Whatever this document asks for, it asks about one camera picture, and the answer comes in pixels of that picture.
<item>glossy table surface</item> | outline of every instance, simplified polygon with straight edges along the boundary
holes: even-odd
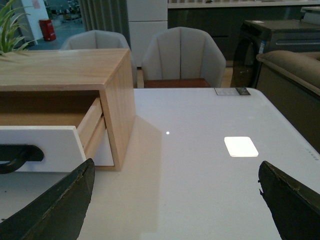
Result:
[[[96,171],[78,239],[281,239],[259,192],[259,166],[266,160],[320,193],[320,155],[262,93],[249,92],[135,89],[122,170]],[[225,137],[250,137],[258,156],[231,157]],[[0,175],[0,218],[61,177]]]

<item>white drawer front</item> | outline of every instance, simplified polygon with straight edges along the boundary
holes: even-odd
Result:
[[[27,161],[17,172],[71,172],[86,160],[75,126],[0,126],[0,144],[35,145],[43,151],[42,161]]]

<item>red fire extinguisher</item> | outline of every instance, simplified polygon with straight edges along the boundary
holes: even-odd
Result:
[[[45,41],[53,41],[56,39],[56,34],[51,19],[39,20],[39,24],[43,35],[43,39]]]

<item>sofa armrest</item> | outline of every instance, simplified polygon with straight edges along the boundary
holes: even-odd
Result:
[[[259,62],[320,95],[320,52],[276,50],[256,56]]]

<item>curtain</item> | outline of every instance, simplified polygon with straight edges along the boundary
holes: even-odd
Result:
[[[117,32],[130,45],[126,0],[79,0],[79,5],[85,31]]]

